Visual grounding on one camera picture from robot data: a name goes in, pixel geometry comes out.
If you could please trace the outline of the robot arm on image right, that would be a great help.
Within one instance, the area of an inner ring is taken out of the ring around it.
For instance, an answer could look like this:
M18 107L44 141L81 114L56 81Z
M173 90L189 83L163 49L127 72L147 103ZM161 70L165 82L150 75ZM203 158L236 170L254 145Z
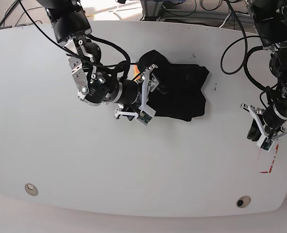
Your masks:
M287 121L287 0L248 0L248 11L262 42L250 49L247 57L260 50L270 50L269 68L277 78L275 87L264 87L250 75L247 64L243 68L247 78L267 95L268 106L253 120L247 138L253 142L261 136L260 126L272 138Z

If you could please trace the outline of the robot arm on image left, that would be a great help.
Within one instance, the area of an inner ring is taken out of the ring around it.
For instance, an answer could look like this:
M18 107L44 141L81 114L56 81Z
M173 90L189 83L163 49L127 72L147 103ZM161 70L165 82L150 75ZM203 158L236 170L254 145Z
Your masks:
M158 66L133 63L121 47L93 36L79 0L41 0L39 3L47 11L56 45L69 57L79 100L91 106L117 104L116 119L125 116L147 125L156 115L156 110L148 105L148 96L160 84L153 74ZM98 43L116 49L124 60L103 65Z

